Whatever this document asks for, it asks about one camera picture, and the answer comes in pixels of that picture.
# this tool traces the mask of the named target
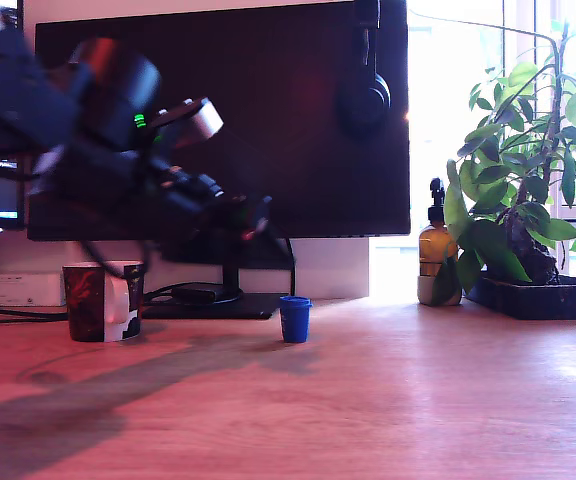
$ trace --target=white wall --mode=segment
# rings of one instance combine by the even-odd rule
[[[318,3],[317,0],[26,0],[24,28],[34,44],[35,25],[39,22],[103,17],[175,13],[183,11],[242,8],[272,4]],[[298,239],[298,293],[312,298],[353,298],[368,295],[368,239]],[[103,246],[111,259],[135,258],[130,243],[112,242]],[[71,243],[35,243],[24,232],[0,234],[0,272],[59,271],[65,263],[83,258]],[[147,277],[146,288],[188,280],[213,281],[219,278],[217,267],[199,267],[156,261]],[[247,291],[285,291],[287,272],[246,271],[241,283]]]

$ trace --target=black headphones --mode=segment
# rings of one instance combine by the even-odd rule
[[[339,86],[336,108],[341,127],[353,137],[377,131],[390,109],[388,84],[377,73],[376,39],[380,0],[354,0],[352,66]]]

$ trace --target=soap dispenser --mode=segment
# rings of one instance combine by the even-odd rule
[[[419,277],[417,279],[417,298],[419,303],[433,305],[433,284],[444,262],[444,258],[453,257],[457,261],[457,243],[454,241],[444,222],[444,199],[446,192],[441,179],[430,182],[433,205],[428,209],[430,225],[419,235]],[[441,305],[457,305],[461,302],[461,288]]]

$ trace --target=motion-blurred robot arm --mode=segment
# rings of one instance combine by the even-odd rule
[[[219,131],[219,114],[200,98],[147,118],[159,83],[152,63],[114,40],[84,41],[47,72],[17,29],[0,29],[0,155],[32,154],[35,194],[132,238],[179,244],[221,229],[251,239],[265,228],[268,199],[226,196],[210,177],[168,161]]]

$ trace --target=blue cup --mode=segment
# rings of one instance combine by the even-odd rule
[[[306,297],[281,297],[281,333],[286,343],[304,343],[308,339],[308,323],[312,302]]]

